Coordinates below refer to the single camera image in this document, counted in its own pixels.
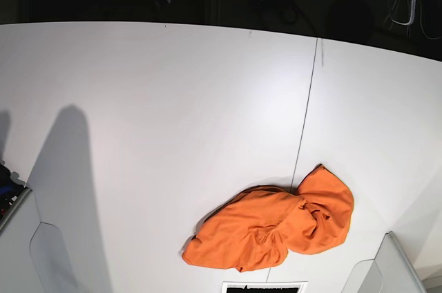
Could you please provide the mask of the dark clutter with blue item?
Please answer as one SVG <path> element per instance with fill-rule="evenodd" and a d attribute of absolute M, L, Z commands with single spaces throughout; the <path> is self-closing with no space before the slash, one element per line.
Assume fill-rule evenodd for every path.
<path fill-rule="evenodd" d="M 19 178 L 17 172 L 11 172 L 1 161 L 1 191 L 0 191 L 0 209 L 1 220 L 3 220 L 8 212 L 12 209 L 14 203 L 18 200 L 20 195 L 26 188 L 26 182 Z"/>

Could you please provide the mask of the grey panel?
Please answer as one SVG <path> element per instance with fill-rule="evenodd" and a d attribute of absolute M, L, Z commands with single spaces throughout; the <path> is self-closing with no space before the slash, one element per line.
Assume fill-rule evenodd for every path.
<path fill-rule="evenodd" d="M 387 233 L 373 259 L 357 263 L 342 293 L 425 293 L 416 270 L 393 232 Z"/>
<path fill-rule="evenodd" d="M 90 197 L 28 191 L 1 224 L 2 292 L 112 292 Z"/>

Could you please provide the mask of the grey right side panel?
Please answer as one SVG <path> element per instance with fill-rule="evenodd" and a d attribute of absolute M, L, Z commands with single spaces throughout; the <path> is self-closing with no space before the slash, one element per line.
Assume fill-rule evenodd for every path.
<path fill-rule="evenodd" d="M 416 270 L 393 232 L 387 233 L 373 259 L 357 263 L 342 293 L 425 293 Z"/>

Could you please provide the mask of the black white marker sheet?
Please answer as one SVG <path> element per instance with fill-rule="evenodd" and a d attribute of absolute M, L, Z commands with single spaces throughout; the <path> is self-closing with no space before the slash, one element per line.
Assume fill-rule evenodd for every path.
<path fill-rule="evenodd" d="M 263 293 L 302 293 L 305 292 L 308 286 L 308 282 L 270 282 L 270 283 L 258 283 L 258 282 L 223 282 L 221 293 L 230 292 L 263 292 Z"/>

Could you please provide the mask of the grey left side panel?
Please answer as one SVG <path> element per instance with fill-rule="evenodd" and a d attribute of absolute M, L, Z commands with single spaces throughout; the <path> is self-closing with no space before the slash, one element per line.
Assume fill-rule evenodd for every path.
<path fill-rule="evenodd" d="M 1 224 L 2 292 L 112 292 L 90 197 L 28 191 Z"/>

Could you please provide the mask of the orange t-shirt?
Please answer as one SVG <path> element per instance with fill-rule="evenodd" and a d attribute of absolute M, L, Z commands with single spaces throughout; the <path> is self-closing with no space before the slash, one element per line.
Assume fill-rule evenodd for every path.
<path fill-rule="evenodd" d="M 182 259 L 239 272 L 275 267 L 289 252 L 313 255 L 343 244 L 353 210 L 350 189 L 320 164 L 293 193 L 277 186 L 239 193 L 202 223 Z"/>

